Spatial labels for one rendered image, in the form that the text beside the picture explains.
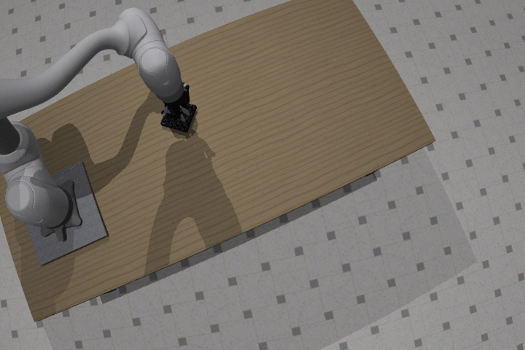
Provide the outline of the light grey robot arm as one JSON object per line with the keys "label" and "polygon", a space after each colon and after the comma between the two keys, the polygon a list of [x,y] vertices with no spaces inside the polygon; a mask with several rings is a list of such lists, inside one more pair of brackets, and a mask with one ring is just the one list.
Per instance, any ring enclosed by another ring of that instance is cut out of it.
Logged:
{"label": "light grey robot arm", "polygon": [[85,37],[42,74],[0,79],[0,172],[8,186],[6,205],[16,219],[41,227],[43,237],[55,233],[58,241],[65,241],[66,228],[82,225],[74,182],[57,186],[32,130],[7,117],[56,96],[102,50],[134,59],[144,83],[161,101],[175,102],[184,92],[179,66],[159,28],[135,7],[124,10],[111,28]]}

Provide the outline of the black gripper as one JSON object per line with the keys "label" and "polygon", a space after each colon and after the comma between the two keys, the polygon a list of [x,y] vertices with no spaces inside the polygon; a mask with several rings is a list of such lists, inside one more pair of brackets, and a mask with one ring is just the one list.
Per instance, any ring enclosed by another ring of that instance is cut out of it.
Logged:
{"label": "black gripper", "polygon": [[[180,112],[179,107],[182,109],[182,111],[185,114],[190,116],[190,113],[188,111],[189,106],[187,105],[190,102],[190,96],[189,96],[189,87],[190,86],[185,84],[184,82],[183,82],[183,84],[184,84],[184,92],[183,92],[182,96],[177,101],[172,102],[172,103],[165,103],[165,102],[163,102],[165,104],[165,109],[164,109],[165,111],[163,110],[161,112],[161,114],[164,115],[165,117],[171,117],[171,118],[173,118],[175,120],[178,120],[178,118],[179,118],[180,120],[185,122],[186,120],[185,120],[184,116],[182,115],[182,113]],[[169,109],[172,109],[173,110],[172,112],[174,114],[170,113]]]}

